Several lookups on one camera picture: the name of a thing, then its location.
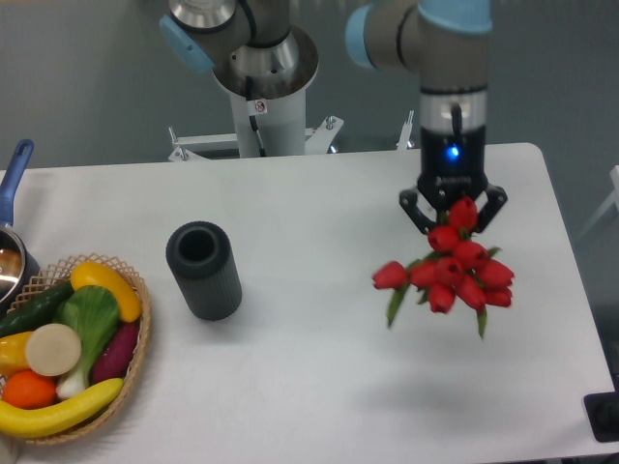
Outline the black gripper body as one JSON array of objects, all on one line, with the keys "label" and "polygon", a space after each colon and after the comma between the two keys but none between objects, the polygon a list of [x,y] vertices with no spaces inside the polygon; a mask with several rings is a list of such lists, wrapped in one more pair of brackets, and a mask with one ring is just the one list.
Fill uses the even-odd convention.
[{"label": "black gripper body", "polygon": [[437,212],[451,209],[461,197],[477,199],[486,189],[486,127],[460,134],[421,128],[421,174],[417,188]]}]

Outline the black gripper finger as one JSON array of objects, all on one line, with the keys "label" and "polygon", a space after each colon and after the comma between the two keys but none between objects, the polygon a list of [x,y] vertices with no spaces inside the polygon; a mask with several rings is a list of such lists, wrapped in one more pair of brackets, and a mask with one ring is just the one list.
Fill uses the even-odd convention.
[{"label": "black gripper finger", "polygon": [[501,187],[488,184],[484,193],[486,194],[486,203],[478,212],[477,224],[474,228],[475,233],[483,233],[508,201],[508,195]]},{"label": "black gripper finger", "polygon": [[408,188],[399,193],[398,204],[411,219],[416,228],[423,235],[427,235],[437,226],[437,217],[431,217],[424,212],[420,207],[421,199],[423,199],[423,196],[417,188]]}]

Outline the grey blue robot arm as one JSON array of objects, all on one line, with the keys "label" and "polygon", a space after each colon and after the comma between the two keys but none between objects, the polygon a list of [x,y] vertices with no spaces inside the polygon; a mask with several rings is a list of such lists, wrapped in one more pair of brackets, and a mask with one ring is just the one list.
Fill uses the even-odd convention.
[{"label": "grey blue robot arm", "polygon": [[[347,53],[359,67],[420,79],[421,172],[399,196],[428,232],[463,197],[486,197],[473,231],[507,200],[485,173],[487,1],[384,1],[347,20]],[[286,1],[173,1],[161,18],[169,48],[189,69],[211,73],[228,94],[244,158],[304,155],[306,91],[318,70],[311,37]]]}]

